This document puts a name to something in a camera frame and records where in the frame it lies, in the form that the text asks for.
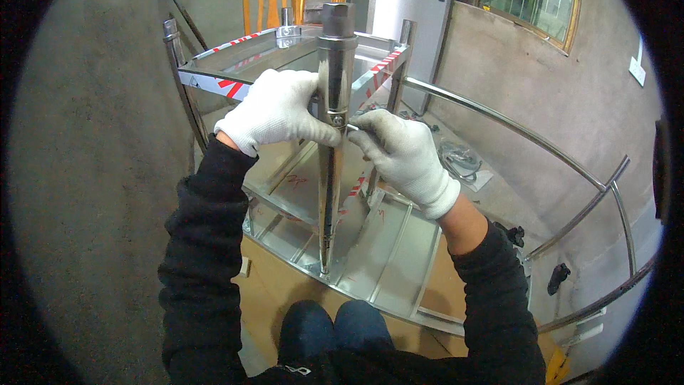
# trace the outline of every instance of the white work glove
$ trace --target white work glove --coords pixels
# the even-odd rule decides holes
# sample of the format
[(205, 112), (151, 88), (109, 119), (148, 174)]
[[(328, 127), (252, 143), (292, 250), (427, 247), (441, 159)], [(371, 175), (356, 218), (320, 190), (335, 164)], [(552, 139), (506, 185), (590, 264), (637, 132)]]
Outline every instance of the white work glove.
[(440, 218), (454, 206), (461, 184), (440, 164), (427, 125), (384, 109), (354, 116), (349, 123), (360, 129), (349, 140), (386, 182), (420, 205), (427, 219)]
[(298, 139), (337, 146), (339, 130), (311, 116), (306, 109), (318, 87), (318, 73), (269, 69), (261, 73), (242, 103), (216, 122), (246, 155), (257, 157), (262, 144)]

